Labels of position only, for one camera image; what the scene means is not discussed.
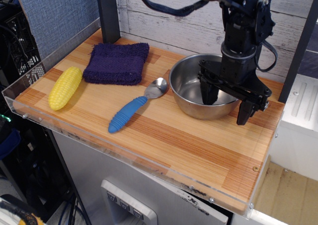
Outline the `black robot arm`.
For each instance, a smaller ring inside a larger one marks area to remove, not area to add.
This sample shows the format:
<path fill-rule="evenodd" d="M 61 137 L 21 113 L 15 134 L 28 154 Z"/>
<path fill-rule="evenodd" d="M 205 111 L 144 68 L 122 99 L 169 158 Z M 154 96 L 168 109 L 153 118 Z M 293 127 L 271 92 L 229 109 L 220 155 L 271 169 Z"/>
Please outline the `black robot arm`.
<path fill-rule="evenodd" d="M 204 0 L 218 1 L 222 9 L 225 39 L 221 45 L 222 59 L 214 63 L 200 60 L 203 103 L 217 100 L 217 90 L 239 99 L 238 125 L 245 125 L 258 110 L 265 110 L 271 90 L 256 75 L 262 46 L 274 55 L 276 50 L 266 39 L 273 34 L 271 0 Z"/>

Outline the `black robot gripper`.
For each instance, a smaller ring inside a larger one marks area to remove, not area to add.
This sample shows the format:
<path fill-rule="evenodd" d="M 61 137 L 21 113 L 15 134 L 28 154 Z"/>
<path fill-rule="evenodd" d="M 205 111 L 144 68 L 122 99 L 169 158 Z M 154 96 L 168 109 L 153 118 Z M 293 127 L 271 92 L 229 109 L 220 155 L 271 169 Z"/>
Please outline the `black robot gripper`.
<path fill-rule="evenodd" d="M 258 59 L 262 46 L 272 51 L 272 45 L 265 40 L 258 46 L 252 46 L 246 53 L 235 52 L 222 43 L 220 65 L 201 60 L 198 77 L 203 104 L 213 105 L 218 100 L 219 90 L 241 100 L 238 125 L 245 125 L 257 110 L 267 109 L 267 99 L 272 92 L 256 76 L 256 70 L 265 73 L 270 71 L 272 66 L 266 69 L 259 67 Z"/>

